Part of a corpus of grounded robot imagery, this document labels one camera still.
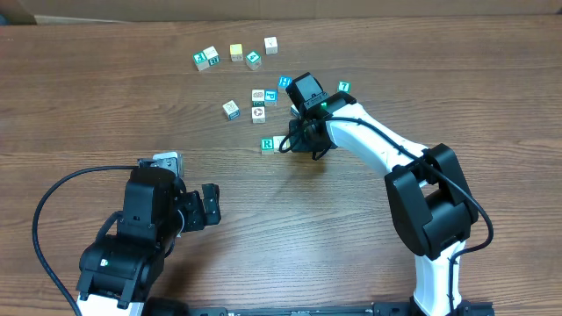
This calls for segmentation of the white 7 wooden block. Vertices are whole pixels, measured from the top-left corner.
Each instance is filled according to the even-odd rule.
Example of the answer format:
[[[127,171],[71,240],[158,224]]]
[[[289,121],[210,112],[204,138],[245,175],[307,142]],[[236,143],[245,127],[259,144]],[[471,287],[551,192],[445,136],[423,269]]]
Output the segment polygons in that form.
[[[290,141],[285,140],[284,135],[273,136],[272,139],[273,139],[273,145],[274,145],[274,152],[275,153],[279,153],[280,148],[282,148],[283,150],[286,150],[290,146]]]

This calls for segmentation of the green R wooden block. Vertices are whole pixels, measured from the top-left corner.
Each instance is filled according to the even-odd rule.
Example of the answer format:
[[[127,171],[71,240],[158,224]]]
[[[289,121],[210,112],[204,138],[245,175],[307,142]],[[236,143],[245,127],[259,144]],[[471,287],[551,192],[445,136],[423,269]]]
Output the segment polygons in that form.
[[[262,154],[274,154],[274,140],[272,138],[262,138],[260,142],[260,148]]]

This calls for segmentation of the green 7 wooden block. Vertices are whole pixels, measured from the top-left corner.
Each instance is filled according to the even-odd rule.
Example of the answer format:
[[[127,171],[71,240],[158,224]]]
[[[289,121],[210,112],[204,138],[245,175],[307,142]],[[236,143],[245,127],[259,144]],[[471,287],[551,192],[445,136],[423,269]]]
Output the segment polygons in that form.
[[[338,83],[338,87],[337,87],[338,91],[343,91],[345,93],[349,93],[350,92],[350,83],[349,82],[345,82],[345,81],[340,81]]]

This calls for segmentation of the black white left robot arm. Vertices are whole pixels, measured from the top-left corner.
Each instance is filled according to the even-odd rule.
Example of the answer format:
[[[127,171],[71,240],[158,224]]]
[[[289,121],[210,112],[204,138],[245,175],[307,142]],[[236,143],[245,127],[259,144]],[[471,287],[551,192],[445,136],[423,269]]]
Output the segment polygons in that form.
[[[188,191],[162,168],[133,169],[124,205],[98,231],[79,262],[76,301],[83,315],[182,315],[184,305],[149,292],[176,239],[220,223],[220,188]]]

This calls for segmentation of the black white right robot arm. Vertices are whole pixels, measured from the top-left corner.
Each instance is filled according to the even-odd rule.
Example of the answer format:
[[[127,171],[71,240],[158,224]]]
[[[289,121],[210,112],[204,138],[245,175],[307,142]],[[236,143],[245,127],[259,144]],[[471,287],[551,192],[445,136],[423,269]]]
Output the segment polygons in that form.
[[[299,116],[286,141],[315,160],[341,147],[385,181],[393,225],[414,254],[413,315],[463,315],[458,290],[459,256],[479,218],[454,151],[407,140],[373,118],[345,91],[329,95],[309,73],[285,89]]]

